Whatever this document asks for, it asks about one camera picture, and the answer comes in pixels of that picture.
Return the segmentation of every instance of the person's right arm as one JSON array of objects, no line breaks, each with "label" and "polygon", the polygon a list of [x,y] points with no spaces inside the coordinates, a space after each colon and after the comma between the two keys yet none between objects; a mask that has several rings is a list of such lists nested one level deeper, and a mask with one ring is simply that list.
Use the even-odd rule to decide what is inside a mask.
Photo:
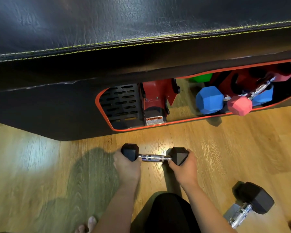
[{"label": "person's right arm", "polygon": [[168,164],[174,171],[177,181],[189,198],[191,208],[201,232],[236,233],[236,230],[223,218],[198,185],[196,157],[191,150],[188,149],[188,151],[189,155],[181,166],[177,166],[171,160],[168,161]]}]

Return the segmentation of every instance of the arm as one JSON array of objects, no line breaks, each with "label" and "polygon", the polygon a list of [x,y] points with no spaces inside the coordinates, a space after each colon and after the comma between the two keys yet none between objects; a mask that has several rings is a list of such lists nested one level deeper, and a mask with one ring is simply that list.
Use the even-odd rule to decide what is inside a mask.
[{"label": "arm", "polygon": [[236,233],[229,223],[216,209],[208,196],[199,187],[197,181],[197,163],[194,153],[189,155],[181,166],[169,160],[168,164],[174,171],[177,181],[186,192],[194,216],[202,233]]},{"label": "arm", "polygon": [[134,195],[140,179],[141,159],[131,162],[120,151],[116,151],[113,164],[119,175],[119,189],[92,233],[130,232]]}]

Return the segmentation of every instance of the black pants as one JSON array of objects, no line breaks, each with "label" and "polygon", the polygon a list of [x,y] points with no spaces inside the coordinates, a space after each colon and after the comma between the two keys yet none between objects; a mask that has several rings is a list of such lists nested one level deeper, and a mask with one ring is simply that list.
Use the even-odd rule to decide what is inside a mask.
[{"label": "black pants", "polygon": [[200,233],[191,206],[176,194],[164,193],[154,200],[145,233]]}]

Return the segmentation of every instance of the toe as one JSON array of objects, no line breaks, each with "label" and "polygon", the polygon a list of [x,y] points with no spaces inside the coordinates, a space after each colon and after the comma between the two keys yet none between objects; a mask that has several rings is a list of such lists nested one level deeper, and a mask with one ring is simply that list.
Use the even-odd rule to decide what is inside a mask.
[{"label": "toe", "polygon": [[85,226],[84,225],[79,226],[79,232],[85,233]]},{"label": "toe", "polygon": [[93,216],[91,216],[88,219],[88,224],[87,224],[89,233],[93,231],[93,229],[95,228],[96,224],[97,224],[97,220]]}]

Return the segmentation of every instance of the forearm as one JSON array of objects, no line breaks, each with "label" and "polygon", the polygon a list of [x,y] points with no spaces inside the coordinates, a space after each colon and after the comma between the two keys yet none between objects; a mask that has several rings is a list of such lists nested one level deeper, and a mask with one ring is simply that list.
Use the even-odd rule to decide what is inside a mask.
[{"label": "forearm", "polygon": [[121,185],[92,233],[129,233],[136,184]]},{"label": "forearm", "polygon": [[184,190],[202,233],[236,233],[200,187]]}]

